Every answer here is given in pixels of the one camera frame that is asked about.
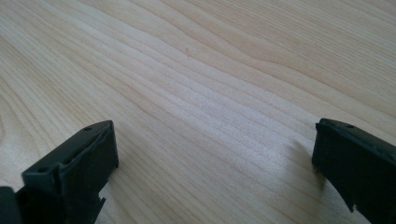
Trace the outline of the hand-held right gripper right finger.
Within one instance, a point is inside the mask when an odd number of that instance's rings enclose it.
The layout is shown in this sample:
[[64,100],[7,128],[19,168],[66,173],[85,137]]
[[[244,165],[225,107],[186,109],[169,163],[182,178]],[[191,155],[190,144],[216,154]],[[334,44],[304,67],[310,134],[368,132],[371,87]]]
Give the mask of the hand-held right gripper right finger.
[[333,119],[316,124],[312,164],[348,209],[372,224],[396,224],[396,146]]

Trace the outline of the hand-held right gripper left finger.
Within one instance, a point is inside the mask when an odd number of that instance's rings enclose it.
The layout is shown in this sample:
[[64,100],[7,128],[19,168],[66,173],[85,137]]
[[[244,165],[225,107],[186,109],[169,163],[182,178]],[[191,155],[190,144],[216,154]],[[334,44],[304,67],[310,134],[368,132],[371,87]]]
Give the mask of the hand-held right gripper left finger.
[[113,122],[83,128],[37,161],[17,193],[25,224],[94,224],[99,192],[119,166]]

